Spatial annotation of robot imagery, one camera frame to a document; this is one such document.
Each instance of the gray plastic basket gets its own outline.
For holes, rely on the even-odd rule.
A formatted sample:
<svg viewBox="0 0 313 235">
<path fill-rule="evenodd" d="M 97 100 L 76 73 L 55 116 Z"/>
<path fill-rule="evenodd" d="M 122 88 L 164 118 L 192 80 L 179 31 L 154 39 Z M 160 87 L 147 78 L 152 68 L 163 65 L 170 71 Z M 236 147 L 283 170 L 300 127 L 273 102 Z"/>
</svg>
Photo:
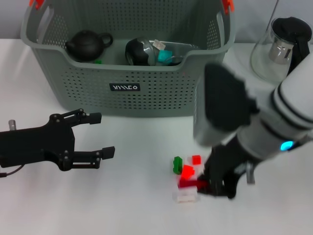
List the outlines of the gray plastic basket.
<svg viewBox="0 0 313 235">
<path fill-rule="evenodd" d="M 69 110 L 133 117 L 192 115 L 204 65 L 222 62 L 235 38 L 233 13 L 224 14 L 221 0 L 45 0 L 39 10 L 35 4 L 27 9 L 21 38 Z M 113 35 L 105 64 L 78 63 L 68 56 L 65 42 L 84 29 Z M 173 67 L 114 65 L 125 62 L 126 43 L 140 36 L 191 50 Z M 109 84 L 139 84 L 140 91 L 111 91 Z"/>
</svg>

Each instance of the teapot handle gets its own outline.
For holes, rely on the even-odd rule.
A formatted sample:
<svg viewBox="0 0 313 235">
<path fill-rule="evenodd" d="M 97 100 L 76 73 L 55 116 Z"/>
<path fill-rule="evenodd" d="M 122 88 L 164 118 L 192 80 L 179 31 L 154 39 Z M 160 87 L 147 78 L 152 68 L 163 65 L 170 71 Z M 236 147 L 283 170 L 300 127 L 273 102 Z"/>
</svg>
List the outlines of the teapot handle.
<svg viewBox="0 0 313 235">
<path fill-rule="evenodd" d="M 296 45 L 292 49 L 291 64 L 288 71 L 291 73 L 310 54 L 308 40 L 299 36 L 296 38 Z"/>
<path fill-rule="evenodd" d="M 113 36 L 111 34 L 109 34 L 109 33 L 100 33 L 98 35 L 98 37 L 101 38 L 101 39 L 103 39 L 103 38 L 110 38 L 110 41 L 108 43 L 104 43 L 104 48 L 107 48 L 107 47 L 111 46 L 112 43 L 113 43 Z"/>
</svg>

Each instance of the basket label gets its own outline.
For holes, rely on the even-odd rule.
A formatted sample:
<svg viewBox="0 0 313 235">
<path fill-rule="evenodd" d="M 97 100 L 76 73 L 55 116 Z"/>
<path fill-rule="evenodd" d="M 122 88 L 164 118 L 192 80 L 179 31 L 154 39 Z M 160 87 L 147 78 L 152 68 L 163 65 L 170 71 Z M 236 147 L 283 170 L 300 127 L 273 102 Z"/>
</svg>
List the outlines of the basket label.
<svg viewBox="0 0 313 235">
<path fill-rule="evenodd" d="M 110 89 L 113 92 L 139 92 L 139 83 L 110 83 Z"/>
</svg>

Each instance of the blue light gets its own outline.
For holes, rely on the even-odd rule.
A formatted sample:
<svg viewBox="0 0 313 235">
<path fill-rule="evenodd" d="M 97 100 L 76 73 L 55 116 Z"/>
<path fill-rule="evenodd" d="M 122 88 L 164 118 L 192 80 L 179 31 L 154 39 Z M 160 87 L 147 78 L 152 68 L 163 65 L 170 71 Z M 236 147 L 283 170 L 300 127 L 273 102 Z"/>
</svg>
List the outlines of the blue light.
<svg viewBox="0 0 313 235">
<path fill-rule="evenodd" d="M 293 146 L 293 141 L 287 141 L 287 142 L 282 143 L 282 145 L 280 146 L 280 150 L 281 150 L 281 151 L 287 151 L 287 150 L 289 150 L 292 146 Z"/>
</svg>

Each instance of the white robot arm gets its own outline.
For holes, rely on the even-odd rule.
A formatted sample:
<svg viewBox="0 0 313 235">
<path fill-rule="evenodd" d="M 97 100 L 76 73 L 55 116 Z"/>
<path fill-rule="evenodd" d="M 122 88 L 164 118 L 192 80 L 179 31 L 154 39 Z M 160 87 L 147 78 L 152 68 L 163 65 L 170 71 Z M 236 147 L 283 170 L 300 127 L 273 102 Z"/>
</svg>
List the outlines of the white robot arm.
<svg viewBox="0 0 313 235">
<path fill-rule="evenodd" d="M 194 138 L 212 153 L 199 180 L 199 190 L 213 196 L 234 198 L 239 178 L 281 151 L 291 151 L 310 141 L 313 129 L 313 95 L 310 54 L 273 91 L 254 101 L 245 85 L 217 64 L 207 65 L 196 88 Z M 236 132 L 226 145 L 221 141 Z"/>
</svg>

